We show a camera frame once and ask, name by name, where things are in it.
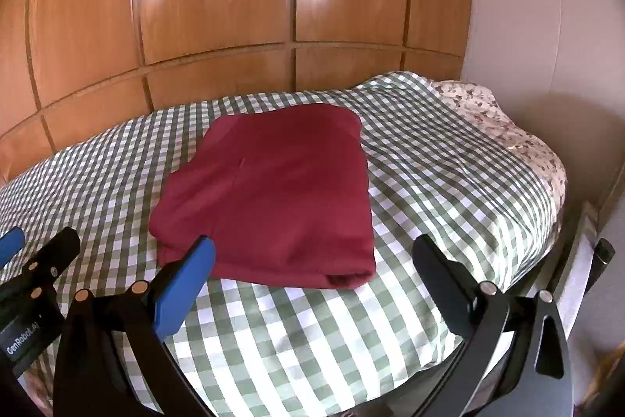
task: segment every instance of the green gingham bedsheet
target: green gingham bedsheet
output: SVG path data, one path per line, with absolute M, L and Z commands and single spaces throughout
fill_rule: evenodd
M 329 415 L 440 363 L 458 341 L 414 269 L 413 239 L 429 233 L 477 281 L 506 289 L 544 254 L 555 210 L 525 163 L 413 73 L 379 75 L 351 90 L 173 107 L 61 151 L 0 190 L 0 234 L 21 226 L 27 239 L 1 281 L 64 226 L 82 239 L 57 282 L 64 314 L 80 288 L 113 294 L 151 280 L 149 214 L 167 175 L 193 155 L 211 122 L 314 102 L 347 107 L 362 120 L 377 274 L 349 291 L 210 279 L 168 348 L 202 399 L 218 415 L 237 417 Z M 127 339 L 116 340 L 138 398 L 155 408 Z M 57 345 L 36 366 L 49 390 Z

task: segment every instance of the metal screw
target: metal screw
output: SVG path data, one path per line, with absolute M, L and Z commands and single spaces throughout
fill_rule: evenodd
M 540 292 L 538 292 L 538 296 L 542 301 L 553 302 L 553 295 L 551 295 L 551 292 L 541 290 Z
M 497 293 L 497 286 L 490 281 L 483 281 L 479 284 L 479 289 L 486 295 L 495 295 Z
M 148 289 L 148 282 L 143 281 L 143 280 L 136 281 L 130 287 L 130 291 L 132 291 L 133 294 L 138 294 L 138 295 L 145 293 L 147 289 Z
M 89 297 L 89 290 L 85 290 L 85 289 L 77 291 L 76 295 L 74 295 L 74 298 L 78 302 L 85 301 L 87 299 L 87 297 Z

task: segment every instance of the mattress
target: mattress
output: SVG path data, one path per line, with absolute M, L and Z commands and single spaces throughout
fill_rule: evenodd
M 74 293 L 124 291 L 157 272 L 149 214 L 167 175 L 220 115 L 321 102 L 362 121 L 377 272 L 349 291 L 269 288 L 210 278 L 166 344 L 220 416 L 323 416 L 380 396 L 442 362 L 458 344 L 411 261 L 428 233 L 477 281 L 507 289 L 549 249 L 566 175 L 557 156 L 517 128 L 490 91 L 378 75 L 349 90 L 260 93 L 154 112 L 56 154 L 0 190 L 0 234 L 27 246 L 0 281 L 64 226 L 82 252 L 57 281 Z M 116 336 L 137 397 L 156 408 L 126 338 Z M 52 388 L 58 341 L 32 371 Z

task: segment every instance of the folded red shirt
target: folded red shirt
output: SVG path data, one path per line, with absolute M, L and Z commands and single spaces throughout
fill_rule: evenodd
M 159 265 L 207 235 L 214 277 L 304 288 L 367 282 L 376 264 L 360 129 L 354 112 L 324 104 L 218 118 L 152 212 Z

